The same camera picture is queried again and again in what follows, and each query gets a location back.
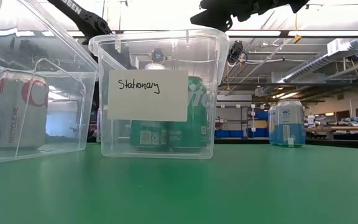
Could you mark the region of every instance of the stationary label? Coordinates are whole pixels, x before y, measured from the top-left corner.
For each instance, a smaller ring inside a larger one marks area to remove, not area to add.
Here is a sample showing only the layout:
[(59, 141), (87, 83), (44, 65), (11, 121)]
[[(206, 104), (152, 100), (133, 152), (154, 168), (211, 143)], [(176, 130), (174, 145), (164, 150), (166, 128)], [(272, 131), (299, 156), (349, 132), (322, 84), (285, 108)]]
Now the stationary label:
[(187, 121), (188, 71), (111, 70), (109, 119)]

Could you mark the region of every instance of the green tabletop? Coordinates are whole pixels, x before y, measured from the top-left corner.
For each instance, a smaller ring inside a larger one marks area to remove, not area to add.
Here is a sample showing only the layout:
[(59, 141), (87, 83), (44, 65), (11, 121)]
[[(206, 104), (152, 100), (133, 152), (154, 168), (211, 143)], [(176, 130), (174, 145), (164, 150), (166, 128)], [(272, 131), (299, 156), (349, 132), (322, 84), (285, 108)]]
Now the green tabletop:
[(358, 149), (215, 145), (210, 160), (86, 151), (0, 164), (0, 224), (358, 223)]

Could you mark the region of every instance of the ductwork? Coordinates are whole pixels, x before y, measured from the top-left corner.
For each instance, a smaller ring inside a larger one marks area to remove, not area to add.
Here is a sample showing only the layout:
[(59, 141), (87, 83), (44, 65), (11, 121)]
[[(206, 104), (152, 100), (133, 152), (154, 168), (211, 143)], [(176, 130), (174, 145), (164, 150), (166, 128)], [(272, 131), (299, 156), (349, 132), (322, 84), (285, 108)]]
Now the ductwork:
[[(358, 50), (358, 39), (354, 39), (346, 43), (345, 50), (337, 51), (335, 54), (331, 54), (331, 55), (329, 54), (319, 55), (318, 58), (314, 58), (308, 62), (301, 64), (300, 66), (291, 70), (287, 75), (285, 75), (281, 80), (279, 80), (278, 83), (292, 82), (293, 80), (296, 80), (297, 78), (300, 78), (303, 75), (306, 75), (310, 72), (320, 69), (339, 58), (354, 55), (356, 53), (355, 52), (356, 50)], [(261, 91), (263, 94), (268, 94), (273, 89), (274, 87), (268, 86), (263, 88)]]

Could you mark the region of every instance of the green soda can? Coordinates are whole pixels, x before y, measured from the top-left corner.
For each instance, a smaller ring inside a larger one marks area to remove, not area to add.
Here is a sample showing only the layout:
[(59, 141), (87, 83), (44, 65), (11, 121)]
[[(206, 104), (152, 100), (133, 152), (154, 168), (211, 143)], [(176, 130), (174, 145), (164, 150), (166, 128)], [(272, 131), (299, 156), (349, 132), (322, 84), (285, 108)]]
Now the green soda can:
[(167, 122), (132, 121), (130, 141), (141, 151), (168, 150)]
[(200, 77), (189, 77), (187, 121), (169, 124), (169, 146), (175, 152), (200, 152), (207, 145), (206, 87)]

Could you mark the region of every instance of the silver soda can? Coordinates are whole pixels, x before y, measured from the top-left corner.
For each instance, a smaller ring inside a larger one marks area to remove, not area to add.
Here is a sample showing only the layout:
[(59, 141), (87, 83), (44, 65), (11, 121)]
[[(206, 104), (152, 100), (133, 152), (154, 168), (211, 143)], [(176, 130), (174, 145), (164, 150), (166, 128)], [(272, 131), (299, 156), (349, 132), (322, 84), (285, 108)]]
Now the silver soda can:
[(45, 144), (49, 86), (38, 75), (6, 70), (0, 78), (0, 149)]

